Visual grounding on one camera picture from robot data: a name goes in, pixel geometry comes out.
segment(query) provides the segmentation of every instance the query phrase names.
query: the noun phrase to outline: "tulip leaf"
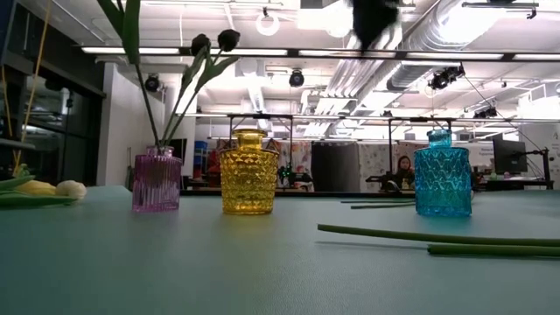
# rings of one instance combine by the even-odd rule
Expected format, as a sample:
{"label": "tulip leaf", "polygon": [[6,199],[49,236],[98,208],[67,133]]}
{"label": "tulip leaf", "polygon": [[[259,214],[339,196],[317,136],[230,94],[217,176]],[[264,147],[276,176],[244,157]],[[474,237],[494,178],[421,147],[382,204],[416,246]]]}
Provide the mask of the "tulip leaf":
{"label": "tulip leaf", "polygon": [[140,64],[140,0],[128,0],[122,24],[122,47],[129,57],[129,63]]}
{"label": "tulip leaf", "polygon": [[210,57],[210,54],[208,54],[206,56],[206,68],[200,76],[199,84],[197,84],[195,91],[199,92],[205,84],[207,84],[211,79],[221,75],[227,67],[233,65],[237,60],[239,60],[239,57],[229,57],[220,61],[216,65],[212,65],[212,58]]}
{"label": "tulip leaf", "polygon": [[206,55],[207,55],[207,49],[204,47],[200,49],[199,53],[194,58],[192,65],[185,67],[185,71],[183,72],[183,77],[181,78],[181,89],[179,90],[178,93],[179,100],[183,97],[186,89],[193,82],[193,79],[196,76],[196,74],[200,71],[200,68],[202,67],[202,61],[204,60]]}
{"label": "tulip leaf", "polygon": [[108,21],[111,23],[111,25],[113,25],[113,28],[115,29],[117,35],[122,38],[124,13],[120,12],[111,2],[111,0],[97,0],[97,3],[105,13]]}

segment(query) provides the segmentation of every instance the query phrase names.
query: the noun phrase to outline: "pink glass vase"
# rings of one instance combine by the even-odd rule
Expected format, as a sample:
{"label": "pink glass vase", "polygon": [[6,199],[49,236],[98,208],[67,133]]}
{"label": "pink glass vase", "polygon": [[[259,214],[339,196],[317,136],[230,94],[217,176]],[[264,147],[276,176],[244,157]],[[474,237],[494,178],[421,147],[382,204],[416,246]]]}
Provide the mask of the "pink glass vase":
{"label": "pink glass vase", "polygon": [[137,155],[132,188],[132,211],[151,213],[179,209],[181,159],[173,148],[148,147]]}

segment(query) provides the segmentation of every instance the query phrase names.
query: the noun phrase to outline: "blue glass vase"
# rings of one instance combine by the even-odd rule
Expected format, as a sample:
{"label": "blue glass vase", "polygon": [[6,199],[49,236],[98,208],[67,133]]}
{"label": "blue glass vase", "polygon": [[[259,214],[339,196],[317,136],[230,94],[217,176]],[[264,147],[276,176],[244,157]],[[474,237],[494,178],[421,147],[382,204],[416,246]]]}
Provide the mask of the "blue glass vase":
{"label": "blue glass vase", "polygon": [[428,132],[430,147],[414,152],[416,211],[421,215],[471,215],[469,150],[452,148],[448,129]]}

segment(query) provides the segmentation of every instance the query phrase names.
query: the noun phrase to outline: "dark tulip bud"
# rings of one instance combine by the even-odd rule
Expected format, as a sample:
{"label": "dark tulip bud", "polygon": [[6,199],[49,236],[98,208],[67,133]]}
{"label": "dark tulip bud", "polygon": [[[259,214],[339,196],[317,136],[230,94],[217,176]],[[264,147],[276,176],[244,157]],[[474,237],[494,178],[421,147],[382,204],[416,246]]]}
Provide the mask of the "dark tulip bud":
{"label": "dark tulip bud", "polygon": [[208,47],[208,49],[210,48],[210,38],[208,38],[206,35],[204,34],[199,34],[197,37],[195,37],[192,40],[191,43],[191,55],[192,56],[196,56],[199,54],[199,51],[204,48],[204,47]]}
{"label": "dark tulip bud", "polygon": [[242,35],[238,31],[225,30],[218,35],[218,44],[220,49],[224,52],[231,52],[237,47],[239,38]]}

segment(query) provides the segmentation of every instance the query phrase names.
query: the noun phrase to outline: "white ceiling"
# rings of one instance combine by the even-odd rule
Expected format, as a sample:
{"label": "white ceiling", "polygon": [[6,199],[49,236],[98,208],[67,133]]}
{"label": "white ceiling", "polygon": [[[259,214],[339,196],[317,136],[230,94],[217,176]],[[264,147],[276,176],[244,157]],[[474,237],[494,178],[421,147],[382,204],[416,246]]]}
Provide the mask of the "white ceiling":
{"label": "white ceiling", "polygon": [[[103,16],[101,9],[94,0],[54,0],[52,24],[66,35],[85,46],[119,45],[119,40],[112,30],[109,21]],[[46,0],[20,0],[20,2],[38,15],[45,14]],[[402,28],[412,25],[435,0],[416,0],[416,10],[403,19],[407,21]],[[270,10],[281,15],[280,31],[270,37],[260,34],[256,30],[256,18],[259,10],[231,9],[234,28],[241,33],[242,47],[296,47],[296,48],[343,48],[347,45],[349,36],[334,38],[324,30],[298,29],[299,0],[283,0],[283,10]],[[499,19],[486,33],[474,40],[466,49],[474,51],[560,51],[560,5],[558,11],[538,11],[537,16],[528,20],[528,12],[511,12]],[[224,29],[230,28],[226,11],[222,8],[201,7],[157,7],[143,5],[141,11],[141,41],[143,46],[189,46],[190,41],[199,33],[204,32],[210,39],[216,39]],[[189,58],[149,58],[150,69],[170,72],[170,68],[178,63],[188,63]],[[338,60],[321,59],[266,59],[267,67],[282,67],[288,72],[281,74],[274,72],[274,78],[263,85],[263,95],[267,99],[299,100],[304,88],[314,85],[325,86],[331,79],[339,64]],[[292,68],[302,68],[306,85],[304,88],[293,88],[288,84],[289,71]],[[534,79],[560,80],[559,64],[520,64],[520,63],[474,63],[466,62],[465,71],[468,78],[485,97],[492,97],[499,93],[515,88],[524,81]],[[206,92],[200,102],[206,105],[239,104],[247,100],[249,94],[244,81],[234,79],[231,74],[224,74],[221,78],[207,85]],[[170,75],[172,84],[176,75]],[[501,82],[508,81],[507,87]],[[399,111],[409,109],[409,115],[428,114],[432,109],[452,112],[460,110],[482,101],[466,80],[453,83],[443,93],[429,98],[426,94],[404,94],[397,102]],[[515,107],[516,99],[500,100],[498,109],[510,110]]]}

